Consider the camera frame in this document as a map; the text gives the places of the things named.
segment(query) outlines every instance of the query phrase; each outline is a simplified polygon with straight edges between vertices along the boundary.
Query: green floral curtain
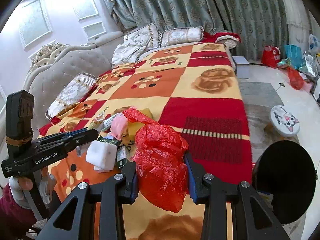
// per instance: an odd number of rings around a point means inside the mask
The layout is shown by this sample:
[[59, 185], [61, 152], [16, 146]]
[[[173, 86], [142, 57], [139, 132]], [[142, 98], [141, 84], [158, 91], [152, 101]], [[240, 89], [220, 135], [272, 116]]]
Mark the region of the green floral curtain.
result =
[[223, 30], [213, 0], [105, 0], [123, 30], [156, 23], [159, 31], [203, 26], [209, 33]]
[[264, 46], [272, 45], [279, 47], [284, 57], [288, 28], [283, 0], [215, 1], [227, 29], [241, 37], [237, 55], [257, 60]]

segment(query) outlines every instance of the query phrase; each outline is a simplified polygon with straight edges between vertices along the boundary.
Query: blanket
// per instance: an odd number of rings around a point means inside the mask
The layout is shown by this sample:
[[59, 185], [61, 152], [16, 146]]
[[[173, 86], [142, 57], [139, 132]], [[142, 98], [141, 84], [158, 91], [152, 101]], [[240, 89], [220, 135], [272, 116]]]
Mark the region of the blanket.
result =
[[[54, 117], [39, 131], [46, 136], [78, 130], [89, 126], [102, 112], [108, 118], [129, 106], [149, 108], [154, 120], [179, 132], [189, 143], [195, 162], [207, 172], [229, 183], [251, 182], [247, 118], [223, 44], [206, 42], [164, 48], [137, 63], [103, 73], [91, 93], [75, 108]], [[129, 141], [124, 137], [123, 143]], [[135, 150], [131, 145], [131, 156]], [[49, 171], [57, 179], [55, 190], [62, 201], [79, 182], [96, 184], [119, 172], [114, 169], [97, 173], [85, 161], [85, 154], [77, 157], [75, 151], [51, 165]], [[194, 205], [188, 195], [177, 214], [153, 206], [141, 194], [132, 206], [124, 205], [123, 210], [127, 239], [157, 239], [156, 234], [161, 231], [169, 234], [162, 239], [176, 235], [181, 239], [200, 238], [204, 205]]]

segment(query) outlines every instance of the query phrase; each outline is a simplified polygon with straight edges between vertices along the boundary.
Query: brown elastic band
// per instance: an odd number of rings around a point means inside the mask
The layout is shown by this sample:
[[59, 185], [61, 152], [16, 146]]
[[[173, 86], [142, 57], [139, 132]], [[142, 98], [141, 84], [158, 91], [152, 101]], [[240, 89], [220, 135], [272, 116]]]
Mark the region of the brown elastic band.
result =
[[21, 145], [29, 142], [30, 140], [32, 140], [32, 135], [30, 135], [27, 138], [24, 138], [23, 140], [11, 139], [8, 136], [5, 137], [5, 141], [6, 141], [7, 144], [10, 144], [10, 145], [13, 145], [13, 146], [17, 146], [17, 147], [20, 147]]

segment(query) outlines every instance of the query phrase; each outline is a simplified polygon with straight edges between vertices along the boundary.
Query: metal bolt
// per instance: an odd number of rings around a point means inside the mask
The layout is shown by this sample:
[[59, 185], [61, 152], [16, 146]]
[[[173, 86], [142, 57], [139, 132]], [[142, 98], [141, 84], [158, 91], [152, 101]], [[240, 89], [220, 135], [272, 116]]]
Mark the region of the metal bolt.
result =
[[113, 177], [114, 177], [116, 180], [121, 180], [121, 179], [123, 179], [123, 174], [118, 173], [118, 174], [114, 175]]
[[212, 179], [214, 178], [214, 176], [213, 176], [211, 173], [206, 173], [206, 174], [204, 175], [204, 178], [205, 178], [205, 179], [208, 179], [208, 180], [212, 180]]
[[85, 182], [81, 182], [81, 183], [79, 183], [79, 185], [78, 185], [78, 188], [79, 189], [84, 189], [84, 188], [86, 188], [87, 187], [87, 184], [85, 183]]
[[247, 181], [242, 181], [240, 184], [242, 187], [249, 187], [250, 186], [250, 183]]

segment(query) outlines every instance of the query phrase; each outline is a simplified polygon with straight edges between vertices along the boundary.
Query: maroon sleeve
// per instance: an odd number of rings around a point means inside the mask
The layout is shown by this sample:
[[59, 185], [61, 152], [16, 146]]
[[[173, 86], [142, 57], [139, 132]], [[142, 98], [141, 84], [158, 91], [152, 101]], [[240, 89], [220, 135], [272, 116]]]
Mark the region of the maroon sleeve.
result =
[[4, 187], [3, 197], [0, 199], [0, 216], [6, 219], [18, 237], [25, 235], [25, 232], [36, 223], [32, 210], [22, 208], [14, 201], [9, 184]]

